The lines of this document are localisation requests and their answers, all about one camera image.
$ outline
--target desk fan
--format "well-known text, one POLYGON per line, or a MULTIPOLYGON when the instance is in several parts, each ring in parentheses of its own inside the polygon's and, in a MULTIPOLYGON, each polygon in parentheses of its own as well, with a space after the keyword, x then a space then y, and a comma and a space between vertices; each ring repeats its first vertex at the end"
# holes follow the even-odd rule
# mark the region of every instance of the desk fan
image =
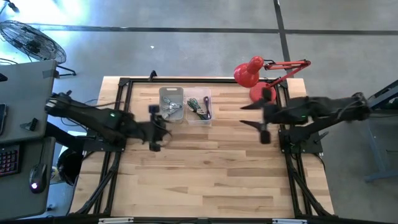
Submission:
POLYGON ((0 22, 0 34, 12 46, 25 53, 30 61, 32 61, 30 57, 37 60, 55 60, 57 67, 72 72, 60 76, 76 75, 74 70, 60 66, 67 60, 62 47, 38 29, 18 21, 8 20, 0 22))

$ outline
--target concrete floor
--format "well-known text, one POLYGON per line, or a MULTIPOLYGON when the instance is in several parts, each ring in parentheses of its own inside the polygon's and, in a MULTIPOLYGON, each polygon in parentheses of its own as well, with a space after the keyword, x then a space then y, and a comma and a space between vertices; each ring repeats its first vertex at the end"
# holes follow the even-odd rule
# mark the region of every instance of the concrete floor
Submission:
MULTIPOLYGON (((215 27, 277 29, 273 0, 41 0, 13 1, 21 13, 8 7, 0 21, 109 27, 215 27)), ((279 0, 286 29, 398 30, 393 0, 279 0)), ((87 101, 98 96, 105 75, 226 76, 253 55, 283 60, 279 34, 207 34, 148 32, 45 31, 67 53, 66 67, 77 77, 56 81, 54 91, 72 90, 87 101)), ((312 65, 297 74, 305 79, 309 95, 339 98, 362 91, 369 96, 397 79, 396 35, 287 35, 290 58, 306 58, 312 65)), ((28 62, 6 42, 0 57, 28 62)), ((262 72, 278 77, 282 72, 262 72)), ((57 118, 50 121, 64 130, 57 118)), ((378 131, 383 132, 384 121, 378 131)), ((339 124, 323 139, 326 175, 333 206, 345 218, 398 222, 398 178, 367 184, 365 175, 376 171, 363 124, 339 124)), ((64 215, 72 189, 51 186, 49 203, 64 215)))

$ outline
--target plastic bin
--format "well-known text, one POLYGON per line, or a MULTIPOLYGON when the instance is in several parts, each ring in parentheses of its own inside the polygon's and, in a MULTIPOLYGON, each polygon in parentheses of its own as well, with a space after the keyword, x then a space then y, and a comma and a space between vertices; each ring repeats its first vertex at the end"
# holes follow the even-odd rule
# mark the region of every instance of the plastic bin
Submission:
POLYGON ((193 88, 184 88, 184 106, 185 106, 185 119, 188 121, 189 125, 195 126, 211 126, 211 120, 215 118, 213 107, 211 104, 211 90, 209 88, 204 87, 193 87, 193 88), (197 100, 201 109, 206 111, 204 98, 208 97, 209 99, 209 112, 210 119, 204 120, 199 117, 196 113, 194 113, 189 106, 187 105, 187 101, 191 98, 197 100))
POLYGON ((181 123, 184 117, 184 90, 182 87, 162 87, 159 89, 159 106, 161 115, 167 120, 174 123, 181 123), (165 117, 166 111, 163 110, 164 106, 169 106, 169 103, 164 101, 164 97, 168 98, 171 102, 181 105, 182 108, 176 112, 165 117))

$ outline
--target wooden tabletop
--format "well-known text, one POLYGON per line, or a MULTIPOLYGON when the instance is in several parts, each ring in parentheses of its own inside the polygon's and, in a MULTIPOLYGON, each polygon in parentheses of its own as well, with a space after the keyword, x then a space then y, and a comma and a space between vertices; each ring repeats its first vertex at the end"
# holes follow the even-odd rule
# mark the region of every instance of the wooden tabletop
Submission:
MULTIPOLYGON (((119 78, 104 77, 99 104, 115 100, 119 78)), ((250 104, 249 89, 226 83, 136 83, 130 110, 138 121, 149 119, 148 105, 159 103, 163 86, 209 87, 216 119, 211 127, 189 126, 186 121, 168 126, 173 140, 161 152, 151 152, 148 144, 129 139, 119 166, 112 216, 293 217, 278 125, 269 128, 271 144, 262 145, 258 132, 238 121, 261 120, 260 110, 239 109, 250 104)), ((290 97, 306 95, 303 79, 288 79, 288 86, 290 97)), ((96 152, 84 161, 71 212, 77 211, 98 185, 103 157, 104 153, 96 152)), ((321 162, 304 154, 303 164, 309 189, 333 213, 321 162)), ((303 210, 299 190, 298 196, 303 210)))

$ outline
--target red backlit keyboard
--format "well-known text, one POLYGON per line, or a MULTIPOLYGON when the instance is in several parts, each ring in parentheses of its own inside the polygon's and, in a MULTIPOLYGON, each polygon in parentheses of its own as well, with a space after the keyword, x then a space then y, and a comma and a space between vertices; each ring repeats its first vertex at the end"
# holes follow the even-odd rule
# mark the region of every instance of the red backlit keyboard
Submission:
POLYGON ((0 146, 0 177, 19 173, 19 145, 0 146))

